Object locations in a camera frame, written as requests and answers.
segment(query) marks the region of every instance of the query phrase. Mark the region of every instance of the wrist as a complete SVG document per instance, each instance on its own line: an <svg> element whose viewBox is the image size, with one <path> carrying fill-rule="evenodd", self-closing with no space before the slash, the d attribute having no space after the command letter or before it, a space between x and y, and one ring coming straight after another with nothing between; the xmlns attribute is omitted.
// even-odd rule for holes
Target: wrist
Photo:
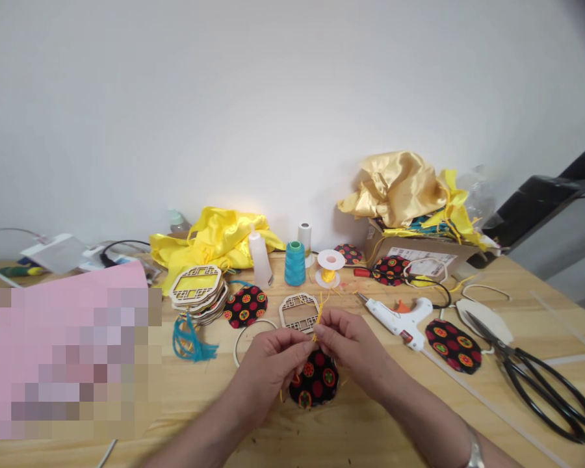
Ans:
<svg viewBox="0 0 585 468"><path fill-rule="evenodd" d="M390 359L384 376L379 379L380 393L378 403L385 408L398 404L408 393L408 389L415 381L403 368Z"/></svg>
<svg viewBox="0 0 585 468"><path fill-rule="evenodd" d="M217 404L230 426L241 432L249 432L259 425L259 421L256 421L254 403L243 392L228 387Z"/></svg>

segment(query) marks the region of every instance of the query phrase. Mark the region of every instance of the silver bracelet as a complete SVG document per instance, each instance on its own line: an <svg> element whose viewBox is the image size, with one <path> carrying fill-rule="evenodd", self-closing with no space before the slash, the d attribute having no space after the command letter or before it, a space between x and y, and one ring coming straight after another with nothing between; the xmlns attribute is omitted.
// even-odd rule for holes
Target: silver bracelet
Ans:
<svg viewBox="0 0 585 468"><path fill-rule="evenodd" d="M481 446L479 445L479 438L476 436L476 432L474 429L470 427L468 423L466 423L466 427L468 427L468 432L470 432L470 460L466 465L466 468L485 468L483 464L483 456L481 455Z"/></svg>

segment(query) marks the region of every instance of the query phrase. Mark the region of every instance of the scissor handle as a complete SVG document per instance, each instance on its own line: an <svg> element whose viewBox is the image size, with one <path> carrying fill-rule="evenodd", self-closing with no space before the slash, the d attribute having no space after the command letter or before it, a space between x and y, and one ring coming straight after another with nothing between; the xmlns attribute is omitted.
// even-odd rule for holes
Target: scissor handle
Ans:
<svg viewBox="0 0 585 468"><path fill-rule="evenodd" d="M585 425L585 416L583 414L581 414L579 411L577 411L570 403L568 403L566 400L564 400L564 398L561 395L559 395L559 393L544 378L544 376L542 376L540 374L540 372L538 372L538 370L535 368L535 366L533 366L532 363L535 363L538 366L545 369L550 375L552 375L561 384L563 384L565 388L570 390L570 393L572 393L572 395L574 395L576 400L580 403L580 405L585 410L585 397L582 395L582 393L574 385L572 385L572 383L568 379L563 377L559 372L554 370L551 366L549 366L545 362L541 361L540 359L536 358L535 356L532 356L531 354L529 354L528 352L526 352L520 348L515 349L515 356L517 356L528 367L529 371L536 377L536 379L539 380L539 382L544 386L544 388L546 388L548 393L550 393L553 396L553 398L555 400L557 400L557 402L561 406L566 407L566 409L576 419L578 419L582 424Z"/></svg>
<svg viewBox="0 0 585 468"><path fill-rule="evenodd" d="M511 379L513 386L518 391L520 397L527 405L529 405L533 412L546 423L549 428L572 442L585 444L585 431L579 422L572 416L572 413L570 413L565 407L561 406L551 394L546 392L546 390L544 390L540 384L533 380L525 371L520 369L520 367L518 367L518 365L514 363L509 357L505 358L502 364L504 365L505 370L507 371L507 375ZM533 388L533 390L535 390L538 395L541 396L546 401L546 403L548 403L548 405L550 405L550 407L552 407L568 423L568 425L570 425L572 432L564 430L561 426L558 426L552 419L546 416L540 407L537 406L533 400L531 400L524 387L520 383L518 375L520 375L520 377L522 377L522 379L524 379L524 381L526 381L531 386L531 388Z"/></svg>

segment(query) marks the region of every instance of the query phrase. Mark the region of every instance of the gold satin fabric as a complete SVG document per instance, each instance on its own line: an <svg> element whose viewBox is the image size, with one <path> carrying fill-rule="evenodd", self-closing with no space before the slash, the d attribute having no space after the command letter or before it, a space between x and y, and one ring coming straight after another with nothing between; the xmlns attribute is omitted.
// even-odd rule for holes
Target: gold satin fabric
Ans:
<svg viewBox="0 0 585 468"><path fill-rule="evenodd" d="M438 210L427 221L421 224L424 228L432 228L441 223L447 223L450 227L451 237L458 243L467 241L470 244L478 246L481 250L486 251L488 245L482 241L482 235L475 230L473 223L470 221L468 212L463 206L468 198L466 190L459 190L456 186L457 171L443 170L440 175L440 180L443 185L447 187L447 203L441 210ZM398 227L393 229L385 229L383 231L384 237L414 237L422 236L424 233L418 231L410 231L406 227Z"/></svg>
<svg viewBox="0 0 585 468"><path fill-rule="evenodd" d="M416 216L446 205L447 194L436 170L410 151L370 156L361 163L370 180L359 191L338 202L344 213L380 216L389 228L408 226Z"/></svg>
<svg viewBox="0 0 585 468"><path fill-rule="evenodd" d="M175 239L163 234L149 236L152 258L169 269L162 293L168 295L177 276L196 265L252 268L254 262L248 239L252 232L251 224L265 239L268 252L274 248L286 249L286 244L269 230L264 215L214 207L203 209L187 239Z"/></svg>

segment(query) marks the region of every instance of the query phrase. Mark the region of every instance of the hand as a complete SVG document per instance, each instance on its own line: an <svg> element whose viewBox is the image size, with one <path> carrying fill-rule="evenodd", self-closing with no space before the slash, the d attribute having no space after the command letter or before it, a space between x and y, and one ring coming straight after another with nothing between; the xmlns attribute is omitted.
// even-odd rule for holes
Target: hand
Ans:
<svg viewBox="0 0 585 468"><path fill-rule="evenodd" d="M248 410L250 424L264 421L275 397L302 372L315 348L311 335L290 328L255 336L227 389Z"/></svg>
<svg viewBox="0 0 585 468"><path fill-rule="evenodd" d="M395 373L401 369L366 321L359 315L332 309L323 312L314 331L322 351L348 368L362 390L383 404Z"/></svg>

